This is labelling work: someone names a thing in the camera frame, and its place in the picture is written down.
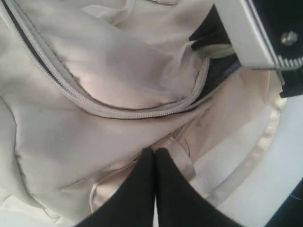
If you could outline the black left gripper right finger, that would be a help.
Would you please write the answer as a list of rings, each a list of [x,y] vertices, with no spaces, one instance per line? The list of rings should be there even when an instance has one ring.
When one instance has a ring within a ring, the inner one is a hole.
[[[235,227],[237,223],[203,199],[165,148],[155,151],[156,204],[160,227]]]

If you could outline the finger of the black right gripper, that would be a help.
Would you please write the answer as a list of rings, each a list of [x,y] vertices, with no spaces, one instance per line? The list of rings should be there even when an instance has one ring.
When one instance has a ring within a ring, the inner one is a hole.
[[[303,2],[301,0],[215,0],[241,65],[274,70],[281,98],[303,93]]]

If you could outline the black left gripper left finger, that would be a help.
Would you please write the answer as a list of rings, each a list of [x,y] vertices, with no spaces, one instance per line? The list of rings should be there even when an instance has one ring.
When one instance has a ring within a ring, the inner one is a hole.
[[[144,148],[126,180],[97,211],[79,227],[151,227],[155,202],[155,158]]]

